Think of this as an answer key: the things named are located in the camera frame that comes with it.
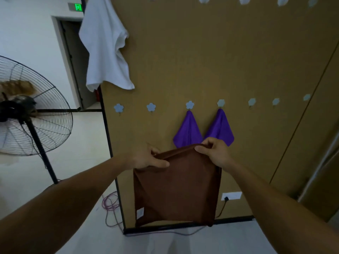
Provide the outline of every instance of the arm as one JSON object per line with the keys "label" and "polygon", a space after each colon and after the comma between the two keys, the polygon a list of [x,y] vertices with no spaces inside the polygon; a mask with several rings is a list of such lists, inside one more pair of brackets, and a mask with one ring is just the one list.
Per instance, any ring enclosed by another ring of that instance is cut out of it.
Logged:
{"label": "arm", "polygon": [[0,221],[1,253],[55,253],[79,229],[94,205],[124,170],[169,163],[153,157],[147,145],[139,152],[118,155],[52,185]]}
{"label": "arm", "polygon": [[278,253],[339,253],[339,235],[301,204],[278,192],[252,171],[235,162],[222,140],[207,138],[196,151],[231,174],[253,215]]}

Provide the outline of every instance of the power outlet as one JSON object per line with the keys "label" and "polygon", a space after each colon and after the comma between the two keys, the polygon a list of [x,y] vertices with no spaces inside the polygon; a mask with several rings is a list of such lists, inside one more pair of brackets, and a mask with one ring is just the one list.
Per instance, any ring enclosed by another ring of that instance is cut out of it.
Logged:
{"label": "power outlet", "polygon": [[225,200],[227,197],[229,200],[231,199],[240,199],[242,192],[224,192],[221,196],[221,200]]}

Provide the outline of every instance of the hand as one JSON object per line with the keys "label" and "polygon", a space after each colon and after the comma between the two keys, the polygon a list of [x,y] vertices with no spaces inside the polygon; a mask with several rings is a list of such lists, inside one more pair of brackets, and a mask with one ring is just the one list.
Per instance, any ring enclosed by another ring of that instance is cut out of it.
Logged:
{"label": "hand", "polygon": [[208,137],[202,142],[202,144],[213,146],[211,149],[203,146],[196,146],[194,149],[199,153],[207,155],[214,165],[223,168],[225,171],[234,166],[235,161],[229,155],[227,145],[223,140]]}
{"label": "hand", "polygon": [[167,168],[169,166],[168,161],[157,159],[155,154],[160,153],[160,150],[150,144],[142,146],[138,151],[132,153],[132,168],[145,168],[148,166],[155,166],[158,168]]}

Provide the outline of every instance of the purple towel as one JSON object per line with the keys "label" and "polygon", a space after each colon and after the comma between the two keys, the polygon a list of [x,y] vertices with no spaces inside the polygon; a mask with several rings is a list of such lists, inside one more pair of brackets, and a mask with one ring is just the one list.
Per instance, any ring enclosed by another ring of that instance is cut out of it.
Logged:
{"label": "purple towel", "polygon": [[223,140],[227,146],[230,146],[233,143],[234,136],[223,109],[218,109],[217,116],[210,126],[210,129],[207,131],[205,139],[207,137]]}
{"label": "purple towel", "polygon": [[184,122],[173,138],[177,148],[202,142],[202,136],[192,111],[187,111]]}

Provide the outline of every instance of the electric fan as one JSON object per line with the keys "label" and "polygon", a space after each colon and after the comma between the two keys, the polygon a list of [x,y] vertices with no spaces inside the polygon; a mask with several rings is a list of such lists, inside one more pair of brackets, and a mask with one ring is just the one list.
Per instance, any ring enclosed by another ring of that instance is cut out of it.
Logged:
{"label": "electric fan", "polygon": [[0,153],[39,155],[53,182],[46,152],[70,136],[73,116],[60,91],[38,72],[0,56]]}

